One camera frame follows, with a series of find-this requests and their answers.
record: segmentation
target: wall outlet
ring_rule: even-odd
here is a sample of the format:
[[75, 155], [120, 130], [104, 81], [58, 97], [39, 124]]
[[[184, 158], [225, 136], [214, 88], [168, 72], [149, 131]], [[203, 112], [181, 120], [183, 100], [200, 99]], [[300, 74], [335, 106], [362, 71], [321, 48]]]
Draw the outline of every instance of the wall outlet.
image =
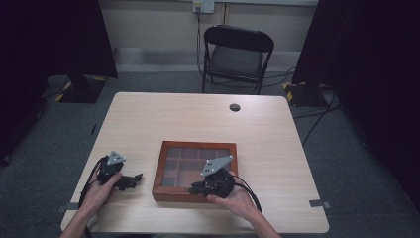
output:
[[192, 12], [204, 12], [203, 1], [192, 1]]
[[192, 1], [192, 12], [214, 13], [214, 1]]

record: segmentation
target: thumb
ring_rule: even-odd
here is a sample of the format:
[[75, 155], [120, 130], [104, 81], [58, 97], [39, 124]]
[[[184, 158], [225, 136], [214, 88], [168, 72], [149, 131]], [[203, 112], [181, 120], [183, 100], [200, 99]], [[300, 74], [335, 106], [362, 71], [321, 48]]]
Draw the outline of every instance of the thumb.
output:
[[216, 203], [216, 204], [223, 204], [224, 203], [224, 199], [222, 199], [221, 197], [217, 196], [217, 195], [213, 195], [213, 194], [209, 194], [207, 195], [207, 200]]
[[111, 178], [109, 178], [109, 180], [107, 181], [107, 185], [113, 186], [121, 177], [123, 176], [123, 174], [121, 173], [116, 173], [113, 176], [111, 176]]

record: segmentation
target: wooden tray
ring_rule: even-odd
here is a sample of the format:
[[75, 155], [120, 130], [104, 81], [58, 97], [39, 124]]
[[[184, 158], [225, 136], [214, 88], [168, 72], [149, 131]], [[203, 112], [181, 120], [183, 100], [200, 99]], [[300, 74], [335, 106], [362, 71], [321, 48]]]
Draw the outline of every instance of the wooden tray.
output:
[[201, 143], [163, 141], [157, 162], [152, 195], [156, 201], [208, 202], [202, 195], [190, 194], [196, 181], [204, 180], [201, 171], [207, 160], [232, 155], [224, 168], [238, 174], [235, 143]]

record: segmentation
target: wooden table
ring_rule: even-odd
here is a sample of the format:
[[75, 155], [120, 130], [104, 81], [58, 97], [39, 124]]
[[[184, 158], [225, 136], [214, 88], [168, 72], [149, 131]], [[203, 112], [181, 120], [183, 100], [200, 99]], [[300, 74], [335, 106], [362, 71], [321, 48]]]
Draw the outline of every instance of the wooden table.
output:
[[[230, 110], [232, 103], [241, 110]], [[329, 224], [290, 110], [283, 97], [121, 92], [115, 95], [71, 199], [77, 202], [95, 163], [111, 151], [126, 157], [125, 176], [140, 184], [118, 191], [91, 219], [92, 232], [253, 233], [216, 204], [156, 202], [152, 186], [162, 141], [236, 143], [238, 172], [279, 233], [324, 233]], [[61, 223], [68, 224], [69, 210]]]

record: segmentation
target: wall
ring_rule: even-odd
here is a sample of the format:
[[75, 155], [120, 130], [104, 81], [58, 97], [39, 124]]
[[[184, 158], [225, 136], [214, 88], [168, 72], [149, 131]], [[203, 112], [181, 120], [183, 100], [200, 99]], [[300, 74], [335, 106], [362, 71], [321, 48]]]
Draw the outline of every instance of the wall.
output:
[[[195, 52], [197, 16], [191, 1], [100, 0], [112, 48], [138, 48], [149, 52]], [[201, 36], [222, 24], [257, 29], [275, 43], [273, 59], [290, 58], [295, 64], [302, 50], [314, 4], [272, 5], [215, 3], [214, 14], [201, 14]]]

